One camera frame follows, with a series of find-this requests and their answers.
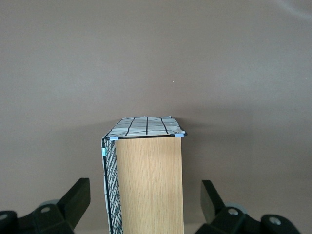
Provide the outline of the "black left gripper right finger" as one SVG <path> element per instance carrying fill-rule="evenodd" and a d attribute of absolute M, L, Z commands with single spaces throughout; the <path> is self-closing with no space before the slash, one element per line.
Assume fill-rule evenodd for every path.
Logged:
<path fill-rule="evenodd" d="M 298 234 L 300 231 L 285 217 L 266 214 L 260 221 L 241 209 L 226 206 L 210 180 L 203 180 L 201 208 L 206 220 L 197 234 Z"/>

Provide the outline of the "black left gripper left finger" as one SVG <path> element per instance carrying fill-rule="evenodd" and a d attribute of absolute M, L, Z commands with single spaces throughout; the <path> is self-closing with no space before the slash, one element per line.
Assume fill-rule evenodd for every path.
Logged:
<path fill-rule="evenodd" d="M 90 179 L 80 178 L 57 202 L 47 202 L 30 214 L 0 212 L 2 234 L 73 234 L 91 201 Z"/>

